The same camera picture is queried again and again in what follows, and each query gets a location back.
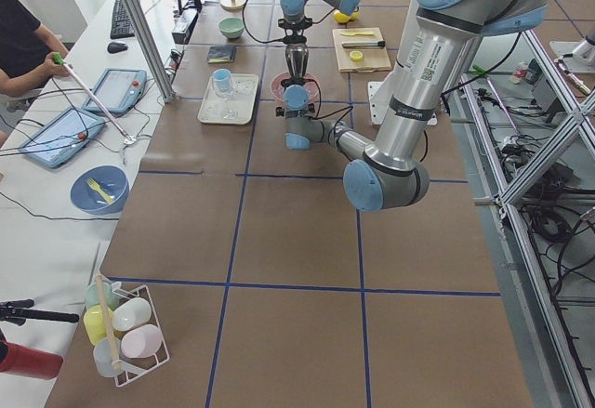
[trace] green bowl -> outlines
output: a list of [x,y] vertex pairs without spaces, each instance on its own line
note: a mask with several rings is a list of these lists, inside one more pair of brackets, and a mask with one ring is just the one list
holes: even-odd
[[239,38],[244,32],[244,23],[238,18],[226,18],[219,23],[219,30],[228,39]]

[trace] white desk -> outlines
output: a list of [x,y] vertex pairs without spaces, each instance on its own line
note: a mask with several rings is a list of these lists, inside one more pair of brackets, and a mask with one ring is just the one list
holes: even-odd
[[[126,38],[128,50],[125,52],[107,52],[106,47],[111,41],[112,6],[113,0],[108,0],[66,59],[88,86],[93,86],[109,67],[144,69],[152,77],[136,38]],[[174,27],[171,14],[165,6],[158,4],[149,10],[146,17],[165,63],[170,50],[175,48],[171,37]],[[78,87],[70,78],[59,79],[57,84],[60,88]],[[51,81],[44,92],[50,90],[56,90]],[[80,105],[86,95],[69,93],[69,98],[74,105]],[[26,113],[26,118],[44,124],[68,106],[66,98],[59,93],[40,97]],[[152,134],[162,106],[159,90],[152,86],[137,106],[146,115],[132,110],[120,117],[118,122],[131,134],[137,134],[146,124],[142,133]],[[29,135],[39,129],[27,122],[21,122],[17,128]],[[6,150],[18,147],[25,139],[23,134],[13,131],[2,153],[10,152]],[[123,140],[111,123],[106,124],[98,139],[115,150],[121,147]],[[109,151],[96,141],[90,141],[69,163],[57,170],[47,170],[22,155],[0,157],[0,172],[5,175],[0,181],[0,191],[35,214],[92,218],[70,202],[70,188],[75,179],[97,165],[116,165],[126,172],[132,186],[148,144],[149,140],[142,138],[127,148],[126,165],[122,164],[119,153]],[[0,196],[3,259],[0,301],[32,298],[36,309],[81,314],[86,286],[103,258],[116,224],[116,220],[70,221],[32,217]],[[22,327],[2,322],[0,328],[8,341],[63,355],[75,326],[67,322],[29,320]],[[53,384],[54,380],[0,374],[2,405],[19,408],[43,406]]]

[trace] computer mouse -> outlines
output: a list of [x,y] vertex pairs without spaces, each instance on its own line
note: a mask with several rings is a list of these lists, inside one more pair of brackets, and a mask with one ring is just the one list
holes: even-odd
[[124,52],[125,50],[128,50],[127,43],[123,43],[121,41],[111,41],[108,44],[108,52],[109,53]]

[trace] yellow fork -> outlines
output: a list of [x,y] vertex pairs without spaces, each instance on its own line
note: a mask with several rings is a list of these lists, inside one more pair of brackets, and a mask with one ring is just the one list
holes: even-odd
[[86,184],[89,186],[91,190],[98,192],[107,204],[111,204],[113,202],[112,196],[110,196],[107,192],[102,190],[101,186],[97,183],[97,181],[94,178],[88,178],[86,180]]
[[374,36],[374,32],[341,32],[343,36]]

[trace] keyboard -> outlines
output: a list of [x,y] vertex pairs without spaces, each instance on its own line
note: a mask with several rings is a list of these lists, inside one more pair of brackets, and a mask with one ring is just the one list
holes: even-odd
[[134,36],[132,30],[132,21],[122,4],[122,0],[115,0],[113,3],[112,12],[112,29],[110,31],[110,38],[120,39]]

